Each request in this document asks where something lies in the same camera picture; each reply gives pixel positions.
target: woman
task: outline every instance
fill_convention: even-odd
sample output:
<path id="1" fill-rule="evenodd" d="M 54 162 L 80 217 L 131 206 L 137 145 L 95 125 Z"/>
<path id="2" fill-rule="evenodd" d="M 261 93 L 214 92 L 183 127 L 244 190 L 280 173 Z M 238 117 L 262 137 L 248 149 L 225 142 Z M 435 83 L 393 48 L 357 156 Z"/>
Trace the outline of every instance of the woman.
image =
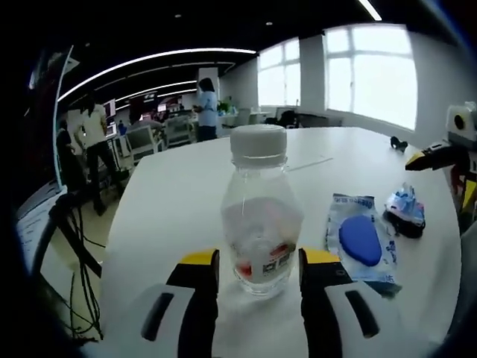
<path id="1" fill-rule="evenodd" d="M 199 114 L 197 141 L 204 142 L 217 138 L 217 95 L 210 78 L 200 80 L 199 88 L 202 93 L 194 111 Z"/>
<path id="2" fill-rule="evenodd" d="M 75 148 L 72 138 L 68 133 L 68 125 L 65 120 L 60 122 L 57 134 L 57 152 L 61 167 L 61 177 L 68 191 L 83 189 L 86 186 L 83 168 L 75 156 Z"/>

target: black pants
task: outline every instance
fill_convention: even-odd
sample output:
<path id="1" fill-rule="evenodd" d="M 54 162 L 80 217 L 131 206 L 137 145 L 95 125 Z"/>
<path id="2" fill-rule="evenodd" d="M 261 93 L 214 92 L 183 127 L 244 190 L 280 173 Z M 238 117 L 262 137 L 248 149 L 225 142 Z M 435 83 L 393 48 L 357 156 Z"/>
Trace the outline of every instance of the black pants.
<path id="1" fill-rule="evenodd" d="M 118 194 L 122 194 L 124 188 L 119 181 L 119 175 L 116 171 L 116 165 L 114 163 L 113 155 L 111 154 L 110 147 L 107 144 L 107 141 L 99 142 L 92 145 L 86 149 L 87 163 L 89 168 L 89 176 L 92 184 L 92 200 L 95 209 L 99 209 L 104 206 L 101 201 L 100 190 L 99 190 L 99 178 L 98 178 L 98 158 L 100 157 L 103 160 L 104 165 L 107 168 L 107 171 L 111 175 L 113 184 L 118 190 Z"/>
<path id="2" fill-rule="evenodd" d="M 206 140 L 217 139 L 217 128 L 211 125 L 199 125 L 197 132 L 197 141 L 205 142 Z"/>

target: desk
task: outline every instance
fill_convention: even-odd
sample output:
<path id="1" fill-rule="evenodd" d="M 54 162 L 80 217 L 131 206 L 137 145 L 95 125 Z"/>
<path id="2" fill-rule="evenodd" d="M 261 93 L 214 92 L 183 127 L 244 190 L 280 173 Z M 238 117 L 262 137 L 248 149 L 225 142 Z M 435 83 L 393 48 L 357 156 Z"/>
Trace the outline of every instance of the desk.
<path id="1" fill-rule="evenodd" d="M 361 128 L 287 134 L 289 180 L 305 213 L 298 247 L 324 248 L 334 192 L 374 195 L 381 213 L 403 181 L 414 186 L 426 206 L 427 225 L 421 239 L 396 239 L 402 290 L 394 300 L 406 327 L 442 341 L 461 276 L 457 217 L 443 172 L 406 172 L 416 148 L 401 154 L 390 148 L 388 137 Z M 213 355 L 308 356 L 297 268 L 281 295 L 257 303 L 239 287 L 222 250 L 220 206 L 234 170 L 230 159 L 230 140 L 222 138 L 151 155 L 137 166 L 116 211 L 103 265 L 100 305 L 106 335 L 108 322 L 149 286 L 166 282 L 186 253 L 218 247 Z"/>

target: white bottle cap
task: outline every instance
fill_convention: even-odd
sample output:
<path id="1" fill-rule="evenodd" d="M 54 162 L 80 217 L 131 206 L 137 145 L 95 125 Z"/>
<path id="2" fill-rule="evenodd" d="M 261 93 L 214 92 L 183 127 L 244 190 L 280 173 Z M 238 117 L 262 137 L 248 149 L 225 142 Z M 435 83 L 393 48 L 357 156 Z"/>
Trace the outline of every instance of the white bottle cap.
<path id="1" fill-rule="evenodd" d="M 233 163 L 245 167 L 272 167 L 286 162 L 286 130 L 278 125 L 243 125 L 232 130 Z"/>

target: blue shirt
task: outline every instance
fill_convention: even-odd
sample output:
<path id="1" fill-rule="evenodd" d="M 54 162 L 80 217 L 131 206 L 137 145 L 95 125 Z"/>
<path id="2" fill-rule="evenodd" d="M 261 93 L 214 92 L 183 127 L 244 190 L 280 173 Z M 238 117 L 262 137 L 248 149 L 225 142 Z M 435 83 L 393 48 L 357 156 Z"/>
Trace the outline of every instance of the blue shirt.
<path id="1" fill-rule="evenodd" d="M 217 126 L 217 95 L 215 92 L 202 92 L 199 105 L 203 108 L 199 113 L 199 125 Z"/>

